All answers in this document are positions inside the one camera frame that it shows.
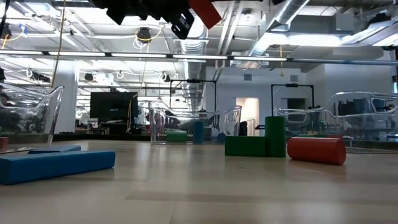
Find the doorway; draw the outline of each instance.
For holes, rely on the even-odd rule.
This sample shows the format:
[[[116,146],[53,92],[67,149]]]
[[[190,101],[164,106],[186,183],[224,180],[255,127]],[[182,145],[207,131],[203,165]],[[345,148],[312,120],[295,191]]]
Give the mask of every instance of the doorway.
[[[260,101],[258,98],[237,98],[236,105],[242,106],[241,122],[248,122],[248,136],[259,136],[259,130],[255,130],[259,124]]]

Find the green cylinder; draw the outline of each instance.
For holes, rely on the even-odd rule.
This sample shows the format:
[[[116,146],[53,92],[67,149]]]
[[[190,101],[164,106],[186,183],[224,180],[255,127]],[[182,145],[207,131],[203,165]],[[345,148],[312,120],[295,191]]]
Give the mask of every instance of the green cylinder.
[[[285,118],[266,117],[266,156],[286,157]]]

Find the black screen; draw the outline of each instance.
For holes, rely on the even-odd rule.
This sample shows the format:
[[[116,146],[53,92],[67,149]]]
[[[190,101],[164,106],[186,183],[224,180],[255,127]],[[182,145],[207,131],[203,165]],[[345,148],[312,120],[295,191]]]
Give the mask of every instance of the black screen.
[[[127,119],[131,101],[132,117],[138,116],[135,92],[128,93],[91,93],[90,117],[98,119]]]

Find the green rectangular block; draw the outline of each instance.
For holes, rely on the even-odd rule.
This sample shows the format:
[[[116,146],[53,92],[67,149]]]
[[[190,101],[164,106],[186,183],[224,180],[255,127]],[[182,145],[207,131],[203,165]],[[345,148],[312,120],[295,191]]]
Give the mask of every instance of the green rectangular block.
[[[226,156],[266,156],[266,140],[263,136],[226,136],[224,148]]]
[[[187,133],[170,132],[167,133],[166,140],[167,142],[187,142],[188,135]]]

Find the green block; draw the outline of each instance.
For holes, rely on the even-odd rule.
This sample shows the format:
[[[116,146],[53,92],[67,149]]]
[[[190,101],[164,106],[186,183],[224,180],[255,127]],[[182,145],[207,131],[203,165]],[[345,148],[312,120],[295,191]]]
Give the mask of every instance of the green block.
[[[266,117],[267,157],[286,157],[285,118]]]
[[[166,136],[167,142],[187,142],[188,134],[187,133],[176,133],[176,132],[168,132]]]
[[[266,140],[262,136],[226,136],[226,156],[265,157]]]

